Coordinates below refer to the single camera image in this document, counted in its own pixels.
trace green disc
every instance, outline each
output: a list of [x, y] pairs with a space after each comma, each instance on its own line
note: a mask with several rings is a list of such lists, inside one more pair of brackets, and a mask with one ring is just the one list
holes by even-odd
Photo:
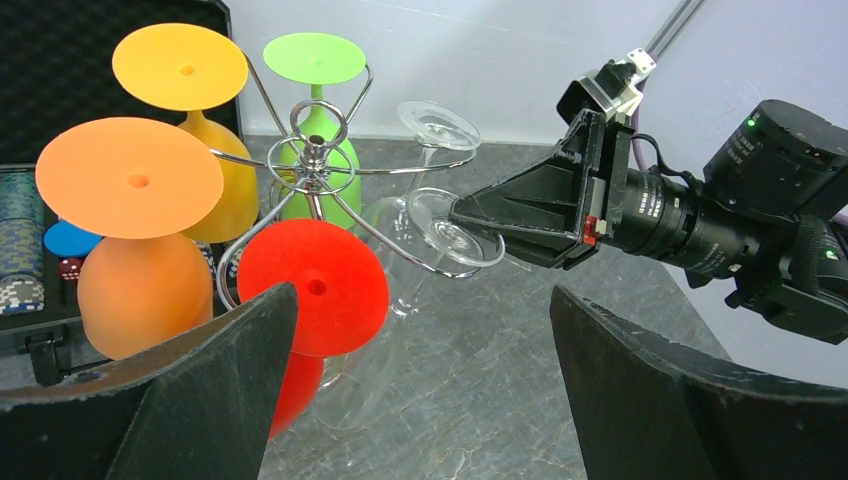
[[329, 33], [283, 35], [268, 43], [262, 56], [277, 75], [309, 85], [347, 82], [365, 68], [361, 48]]

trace black cable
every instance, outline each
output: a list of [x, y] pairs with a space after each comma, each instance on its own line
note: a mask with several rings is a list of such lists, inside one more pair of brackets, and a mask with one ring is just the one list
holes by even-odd
[[659, 170], [659, 172], [661, 174], [669, 176], [669, 177], [680, 177], [680, 178], [683, 179], [684, 182], [686, 182], [686, 185], [688, 185], [689, 188], [695, 194], [701, 193], [701, 182], [695, 177], [695, 175], [692, 174], [692, 172], [690, 172], [688, 170], [684, 170], [682, 172], [679, 172], [677, 170], [672, 169], [671, 167], [668, 166], [667, 163], [665, 163], [665, 159], [663, 158], [662, 152], [660, 151], [660, 144], [659, 144], [659, 142], [657, 142], [657, 140], [654, 137], [652, 137], [652, 136], [650, 136], [646, 133], [636, 133], [636, 134], [633, 135], [631, 140], [644, 140], [644, 141], [650, 143], [651, 146], [654, 147], [654, 151], [656, 152], [656, 155], [657, 155], [657, 170]]

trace gray tabletop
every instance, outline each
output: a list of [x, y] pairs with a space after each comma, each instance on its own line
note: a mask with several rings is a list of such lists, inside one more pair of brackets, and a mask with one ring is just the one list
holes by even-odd
[[[248, 146], [264, 158], [271, 142], [252, 138]], [[411, 166], [419, 154], [407, 142], [354, 143], [364, 167]], [[425, 185], [468, 193], [547, 150], [484, 145], [471, 165], [428, 175]], [[409, 180], [365, 178], [364, 200], [397, 195]], [[267, 192], [267, 176], [262, 184]], [[409, 361], [378, 418], [362, 429], [334, 431], [307, 411], [268, 444], [260, 478], [585, 478], [548, 318], [555, 284], [727, 358], [662, 266], [613, 249], [569, 272], [506, 259], [467, 280], [433, 277], [421, 291], [418, 314], [409, 318]], [[74, 356], [75, 363], [98, 358], [85, 343], [74, 345]], [[0, 357], [0, 388], [32, 383], [27, 356]]]

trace yellow disc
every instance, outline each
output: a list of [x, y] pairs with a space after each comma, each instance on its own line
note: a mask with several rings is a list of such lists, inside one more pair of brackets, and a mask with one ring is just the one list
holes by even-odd
[[247, 59], [229, 38], [185, 23], [160, 23], [127, 35], [112, 55], [118, 82], [165, 110], [217, 107], [247, 83]]

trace white wall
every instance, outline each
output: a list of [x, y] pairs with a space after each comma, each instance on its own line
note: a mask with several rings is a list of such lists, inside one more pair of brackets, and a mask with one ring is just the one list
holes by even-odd
[[[554, 105], [569, 82], [646, 44], [677, 0], [228, 0], [233, 36], [253, 59], [275, 107], [309, 96], [262, 63], [279, 35], [322, 31], [357, 43], [374, 69], [353, 135], [408, 137], [395, 113], [411, 98], [466, 116], [487, 141], [552, 143], [565, 132]], [[328, 87], [349, 106], [365, 75]], [[274, 133], [261, 97], [242, 95], [248, 133]]]
[[[408, 98], [438, 101], [475, 123], [488, 141], [551, 143], [564, 127], [554, 104], [576, 76], [644, 46], [677, 0], [230, 0], [236, 41], [254, 58], [286, 111], [305, 88], [261, 64], [276, 36], [326, 31], [358, 43], [375, 69], [355, 135], [407, 136], [394, 113]], [[678, 168], [700, 174], [761, 99], [780, 98], [848, 126], [848, 3], [708, 0], [662, 59], [646, 89], [642, 129]], [[327, 89], [348, 105], [360, 88]], [[272, 133], [259, 96], [243, 95], [251, 133]], [[737, 362], [791, 378], [848, 387], [848, 343], [833, 347], [733, 311], [731, 282], [685, 286], [695, 308]]]

